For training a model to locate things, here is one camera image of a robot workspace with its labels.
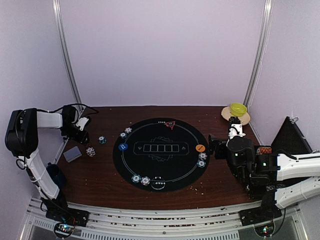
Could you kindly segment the orange big blind button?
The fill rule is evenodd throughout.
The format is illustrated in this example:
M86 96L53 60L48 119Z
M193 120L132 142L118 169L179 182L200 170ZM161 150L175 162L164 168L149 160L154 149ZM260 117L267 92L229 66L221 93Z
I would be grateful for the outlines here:
M203 153L206 150L206 147L203 144L197 144L195 146L195 149L199 153Z

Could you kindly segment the grey card deck box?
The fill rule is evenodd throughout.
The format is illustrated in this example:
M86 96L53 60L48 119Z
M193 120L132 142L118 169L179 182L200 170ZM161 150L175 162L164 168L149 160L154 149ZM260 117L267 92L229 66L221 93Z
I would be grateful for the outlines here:
M75 147L65 151L63 153L63 156L64 156L66 162L70 163L70 162L74 161L75 159L81 157L82 153L81 153L80 149L77 146L75 146Z

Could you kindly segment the red white poker chip stack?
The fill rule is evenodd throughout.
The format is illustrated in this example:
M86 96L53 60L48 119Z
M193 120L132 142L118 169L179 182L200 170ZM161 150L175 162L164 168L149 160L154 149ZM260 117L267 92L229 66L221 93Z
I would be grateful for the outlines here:
M96 150L93 147L86 148L85 152L89 157L94 157L96 155Z

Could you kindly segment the green poker chip stack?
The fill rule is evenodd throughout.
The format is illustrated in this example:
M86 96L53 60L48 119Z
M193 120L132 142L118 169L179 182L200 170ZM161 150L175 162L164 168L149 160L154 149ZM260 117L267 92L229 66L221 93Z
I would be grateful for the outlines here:
M98 142L100 145L104 145L107 142L107 139L105 136L102 135L98 138Z

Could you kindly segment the blue green fifty chip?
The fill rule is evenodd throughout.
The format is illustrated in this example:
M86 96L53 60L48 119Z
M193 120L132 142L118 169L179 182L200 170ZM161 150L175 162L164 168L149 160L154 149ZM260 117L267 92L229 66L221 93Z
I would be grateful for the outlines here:
M119 135L122 139L126 138L127 137L127 134L125 132L122 132L120 135Z

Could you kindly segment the red triangular dealer marker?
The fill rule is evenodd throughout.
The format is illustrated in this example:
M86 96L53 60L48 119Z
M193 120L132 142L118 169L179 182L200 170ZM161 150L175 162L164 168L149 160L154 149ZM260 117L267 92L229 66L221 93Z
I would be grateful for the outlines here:
M165 122L165 125L167 127L169 127L171 130L173 130L174 126L176 125L176 122L175 121L167 121L167 122Z

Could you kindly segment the blue small blind button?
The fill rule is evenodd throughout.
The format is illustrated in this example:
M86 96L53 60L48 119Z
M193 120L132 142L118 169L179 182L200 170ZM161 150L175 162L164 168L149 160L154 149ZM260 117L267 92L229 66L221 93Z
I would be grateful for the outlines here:
M128 149L128 145L126 143L121 143L121 144L119 144L118 149L120 151L125 151Z

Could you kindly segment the blue orange ten chip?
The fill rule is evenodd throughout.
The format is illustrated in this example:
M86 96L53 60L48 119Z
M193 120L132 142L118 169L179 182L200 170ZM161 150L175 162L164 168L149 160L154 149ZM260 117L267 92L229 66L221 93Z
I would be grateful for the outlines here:
M125 129L125 132L126 132L127 134L131 133L131 132L132 132L132 128L127 127L127 128Z

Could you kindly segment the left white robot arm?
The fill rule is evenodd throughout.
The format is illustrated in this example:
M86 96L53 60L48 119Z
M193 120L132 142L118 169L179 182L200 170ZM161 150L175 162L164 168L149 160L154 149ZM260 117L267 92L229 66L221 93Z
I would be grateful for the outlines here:
M40 155L38 129L60 130L61 136L82 145L90 142L86 126L90 116L78 116L73 105L65 105L56 111L37 108L14 110L5 134L7 149L17 158L17 166L26 170L41 197L57 199L60 189L50 177Z

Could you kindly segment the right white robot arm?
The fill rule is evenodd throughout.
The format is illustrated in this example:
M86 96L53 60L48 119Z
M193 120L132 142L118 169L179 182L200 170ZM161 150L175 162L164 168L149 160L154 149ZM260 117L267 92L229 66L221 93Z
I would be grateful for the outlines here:
M228 140L208 138L209 152L225 159L232 175L252 199L261 198L256 210L259 220L268 220L278 209L320 194L319 153L292 155L280 149L265 153L253 142L236 135Z

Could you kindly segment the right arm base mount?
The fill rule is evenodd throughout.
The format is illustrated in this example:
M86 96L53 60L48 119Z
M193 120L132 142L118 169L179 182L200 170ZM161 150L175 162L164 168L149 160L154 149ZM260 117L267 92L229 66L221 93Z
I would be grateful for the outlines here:
M273 202L262 201L259 207L241 210L238 214L242 226L249 226L279 218L282 216L282 210Z

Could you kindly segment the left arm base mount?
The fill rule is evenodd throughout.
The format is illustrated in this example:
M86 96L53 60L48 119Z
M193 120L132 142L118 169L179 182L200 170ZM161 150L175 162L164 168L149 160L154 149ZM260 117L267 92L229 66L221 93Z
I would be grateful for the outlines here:
M89 212L70 207L62 207L52 200L42 199L46 207L46 218L72 226L86 227L89 220Z

